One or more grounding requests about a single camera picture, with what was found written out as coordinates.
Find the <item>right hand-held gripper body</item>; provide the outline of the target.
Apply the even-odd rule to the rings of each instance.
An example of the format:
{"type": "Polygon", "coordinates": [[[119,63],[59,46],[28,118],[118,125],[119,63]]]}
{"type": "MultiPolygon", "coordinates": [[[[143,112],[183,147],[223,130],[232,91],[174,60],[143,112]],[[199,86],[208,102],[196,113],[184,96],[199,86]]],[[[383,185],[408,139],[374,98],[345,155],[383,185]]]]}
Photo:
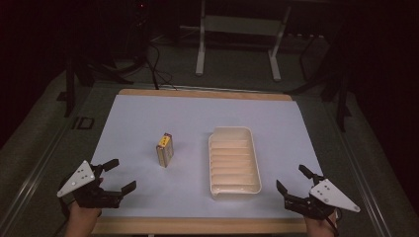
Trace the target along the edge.
{"type": "Polygon", "coordinates": [[[305,198],[290,195],[288,190],[284,189],[284,201],[285,209],[316,220],[326,219],[336,208],[361,211],[358,205],[328,179],[313,186],[305,198]]]}

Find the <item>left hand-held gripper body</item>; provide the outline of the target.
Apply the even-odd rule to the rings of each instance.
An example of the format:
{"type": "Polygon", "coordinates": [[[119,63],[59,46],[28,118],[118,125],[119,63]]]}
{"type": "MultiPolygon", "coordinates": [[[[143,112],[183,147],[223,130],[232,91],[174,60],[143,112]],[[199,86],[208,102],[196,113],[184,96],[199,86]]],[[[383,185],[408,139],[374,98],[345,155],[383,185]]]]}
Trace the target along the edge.
{"type": "Polygon", "coordinates": [[[121,192],[108,192],[100,187],[102,164],[92,165],[84,160],[80,166],[65,179],[57,191],[63,198],[72,194],[80,207],[87,208],[118,208],[123,199],[121,192]]]}

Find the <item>yellow soap box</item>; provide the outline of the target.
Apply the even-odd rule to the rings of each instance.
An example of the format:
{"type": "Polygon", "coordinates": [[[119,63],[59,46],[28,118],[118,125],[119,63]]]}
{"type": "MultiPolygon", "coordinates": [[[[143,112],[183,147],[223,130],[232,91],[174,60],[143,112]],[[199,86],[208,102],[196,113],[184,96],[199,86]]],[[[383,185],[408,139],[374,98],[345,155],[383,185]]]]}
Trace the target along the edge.
{"type": "Polygon", "coordinates": [[[159,164],[166,168],[174,155],[173,139],[171,134],[165,133],[161,137],[158,144],[156,145],[156,152],[159,164]]]}

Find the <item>cream plastic soap dish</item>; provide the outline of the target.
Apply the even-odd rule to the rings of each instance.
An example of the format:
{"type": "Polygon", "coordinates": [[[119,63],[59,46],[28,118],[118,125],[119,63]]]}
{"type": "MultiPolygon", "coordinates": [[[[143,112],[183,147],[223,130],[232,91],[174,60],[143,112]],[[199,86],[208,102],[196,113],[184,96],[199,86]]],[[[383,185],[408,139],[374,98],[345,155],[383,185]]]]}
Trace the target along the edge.
{"type": "Polygon", "coordinates": [[[209,136],[209,188],[214,199],[251,198],[261,192],[253,135],[248,127],[218,126],[209,136]]]}

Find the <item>person's right hand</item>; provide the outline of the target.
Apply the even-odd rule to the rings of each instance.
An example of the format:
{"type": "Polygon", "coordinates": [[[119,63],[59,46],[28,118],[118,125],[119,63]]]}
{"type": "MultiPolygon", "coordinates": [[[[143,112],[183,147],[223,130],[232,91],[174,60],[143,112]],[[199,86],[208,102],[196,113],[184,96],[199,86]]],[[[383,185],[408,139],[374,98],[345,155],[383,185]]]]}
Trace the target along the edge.
{"type": "Polygon", "coordinates": [[[336,212],[328,216],[326,220],[316,220],[304,217],[307,237],[336,237],[336,212]]]}

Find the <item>person's left hand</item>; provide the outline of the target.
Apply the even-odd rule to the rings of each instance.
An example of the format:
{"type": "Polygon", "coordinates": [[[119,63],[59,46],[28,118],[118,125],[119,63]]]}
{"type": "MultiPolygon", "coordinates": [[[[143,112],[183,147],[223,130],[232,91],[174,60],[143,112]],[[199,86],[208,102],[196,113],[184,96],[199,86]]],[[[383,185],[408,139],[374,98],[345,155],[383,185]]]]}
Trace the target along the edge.
{"type": "Polygon", "coordinates": [[[101,208],[80,207],[74,201],[69,206],[69,218],[64,237],[91,237],[92,231],[101,214],[101,208]]]}

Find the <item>black floor socket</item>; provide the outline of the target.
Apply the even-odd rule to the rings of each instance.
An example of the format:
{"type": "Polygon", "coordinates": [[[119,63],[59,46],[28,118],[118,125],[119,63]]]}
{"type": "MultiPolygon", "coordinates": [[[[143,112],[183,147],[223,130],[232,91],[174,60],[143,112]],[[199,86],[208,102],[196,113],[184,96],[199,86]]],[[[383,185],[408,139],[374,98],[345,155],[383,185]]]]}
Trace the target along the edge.
{"type": "Polygon", "coordinates": [[[91,129],[95,123],[93,118],[77,117],[71,126],[72,129],[91,129]]]}

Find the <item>black tripod stand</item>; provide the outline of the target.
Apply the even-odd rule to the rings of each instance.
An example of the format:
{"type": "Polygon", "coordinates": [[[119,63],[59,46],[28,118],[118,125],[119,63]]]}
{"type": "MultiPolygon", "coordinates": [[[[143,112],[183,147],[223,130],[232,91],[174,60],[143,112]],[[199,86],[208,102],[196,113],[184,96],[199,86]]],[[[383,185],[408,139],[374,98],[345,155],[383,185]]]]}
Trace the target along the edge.
{"type": "Polygon", "coordinates": [[[295,89],[285,91],[285,94],[299,95],[315,86],[324,84],[320,98],[323,102],[331,102],[334,98],[338,99],[336,122],[340,130],[345,132],[345,117],[351,114],[346,105],[350,68],[348,60],[342,56],[340,41],[341,38],[339,36],[330,40],[329,49],[308,82],[295,89]]]}
{"type": "Polygon", "coordinates": [[[75,76],[87,87],[92,87],[95,83],[94,72],[119,84],[132,84],[132,81],[124,79],[123,76],[145,63],[147,40],[143,38],[144,23],[141,21],[133,21],[124,26],[124,30],[125,34],[118,32],[117,36],[121,38],[125,52],[117,54],[111,53],[102,25],[88,30],[72,24],[65,31],[63,44],[66,91],[62,92],[58,99],[66,102],[66,118],[71,115],[75,106],[75,76]]]}

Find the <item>white metal stand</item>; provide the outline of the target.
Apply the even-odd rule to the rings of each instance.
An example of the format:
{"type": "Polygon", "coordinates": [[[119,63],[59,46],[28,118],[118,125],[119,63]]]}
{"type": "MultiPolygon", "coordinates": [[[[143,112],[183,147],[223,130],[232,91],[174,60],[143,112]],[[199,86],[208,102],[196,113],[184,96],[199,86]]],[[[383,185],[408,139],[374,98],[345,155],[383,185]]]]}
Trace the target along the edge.
{"type": "Polygon", "coordinates": [[[205,72],[206,63],[206,39],[208,34],[227,34],[230,37],[243,37],[237,45],[249,45],[250,40],[272,39],[273,44],[267,50],[271,74],[274,81],[282,80],[280,64],[277,54],[286,27],[291,15],[292,6],[287,4],[281,13],[279,20],[268,20],[258,18],[245,18],[235,16],[209,15],[207,13],[207,1],[201,0],[200,25],[199,25],[199,48],[196,62],[195,74],[202,76],[205,72]]]}

